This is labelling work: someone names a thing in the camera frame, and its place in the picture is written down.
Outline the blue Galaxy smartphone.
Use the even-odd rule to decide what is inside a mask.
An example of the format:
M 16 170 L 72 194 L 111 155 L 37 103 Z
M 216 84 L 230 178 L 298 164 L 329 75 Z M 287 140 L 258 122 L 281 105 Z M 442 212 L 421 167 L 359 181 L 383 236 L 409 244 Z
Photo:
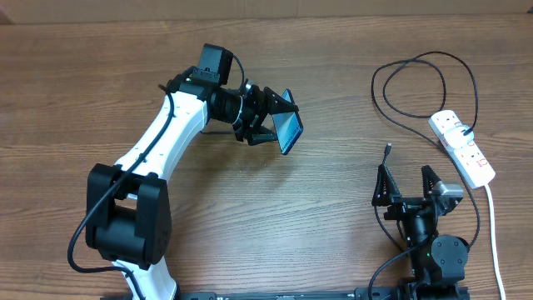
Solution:
M 299 112 L 287 112 L 272 115 L 276 129 L 277 141 L 282 155 L 287 155 L 303 133 L 304 127 Z

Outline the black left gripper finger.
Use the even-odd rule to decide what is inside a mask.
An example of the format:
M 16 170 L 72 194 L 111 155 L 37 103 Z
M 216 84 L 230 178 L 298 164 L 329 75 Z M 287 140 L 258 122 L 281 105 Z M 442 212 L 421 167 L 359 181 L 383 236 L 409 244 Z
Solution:
M 266 99 L 266 109 L 269 114 L 275 115 L 279 113 L 299 112 L 299 107 L 295 104 L 290 89 L 287 88 L 284 91 L 284 95 L 288 96 L 288 99 L 275 93 L 269 87 L 264 87 L 263 92 Z
M 260 126 L 258 132 L 252 132 L 248 138 L 249 146 L 256 146 L 262 143 L 275 142 L 277 140 L 277 135 L 271 129 Z

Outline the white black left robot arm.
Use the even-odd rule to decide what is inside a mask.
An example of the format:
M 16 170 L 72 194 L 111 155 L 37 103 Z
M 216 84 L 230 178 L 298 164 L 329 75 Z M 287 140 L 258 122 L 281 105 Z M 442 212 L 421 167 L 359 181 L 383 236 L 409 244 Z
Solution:
M 167 184 L 191 140 L 212 119 L 232 125 L 238 141 L 277 142 L 290 152 L 303 132 L 290 90 L 277 94 L 244 83 L 226 90 L 218 73 L 190 67 L 162 87 L 162 108 L 136 145 L 87 178 L 87 212 L 79 233 L 127 281 L 129 299 L 177 299 L 164 258 L 172 235 Z

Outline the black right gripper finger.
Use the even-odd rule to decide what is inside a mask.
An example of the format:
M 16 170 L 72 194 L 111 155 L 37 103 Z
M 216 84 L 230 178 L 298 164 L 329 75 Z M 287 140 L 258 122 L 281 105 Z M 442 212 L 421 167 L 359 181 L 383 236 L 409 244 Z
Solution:
M 373 207 L 386 207 L 396 203 L 401 192 L 385 164 L 378 167 L 376 187 L 371 200 Z
M 421 168 L 422 187 L 424 198 L 429 198 L 432 195 L 432 189 L 441 180 L 429 165 Z

